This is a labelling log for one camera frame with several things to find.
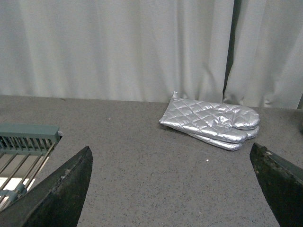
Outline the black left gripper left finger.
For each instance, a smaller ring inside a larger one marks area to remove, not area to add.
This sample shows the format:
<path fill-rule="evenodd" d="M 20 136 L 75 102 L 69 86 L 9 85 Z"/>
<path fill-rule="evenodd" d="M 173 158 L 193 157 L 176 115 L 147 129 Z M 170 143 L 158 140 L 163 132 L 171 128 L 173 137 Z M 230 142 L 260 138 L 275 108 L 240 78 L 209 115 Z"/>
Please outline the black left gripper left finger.
<path fill-rule="evenodd" d="M 51 173 L 0 213 L 2 227 L 75 227 L 92 173 L 89 147 Z"/>

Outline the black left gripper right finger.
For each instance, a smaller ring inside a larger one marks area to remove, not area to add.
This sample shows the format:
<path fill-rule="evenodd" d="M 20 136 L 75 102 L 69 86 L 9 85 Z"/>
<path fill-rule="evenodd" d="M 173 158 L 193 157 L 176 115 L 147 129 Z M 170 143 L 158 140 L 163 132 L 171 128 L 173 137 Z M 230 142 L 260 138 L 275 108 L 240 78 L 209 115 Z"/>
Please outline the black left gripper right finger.
<path fill-rule="evenodd" d="M 303 169 L 254 143 L 250 151 L 258 183 L 281 227 L 303 225 Z"/>

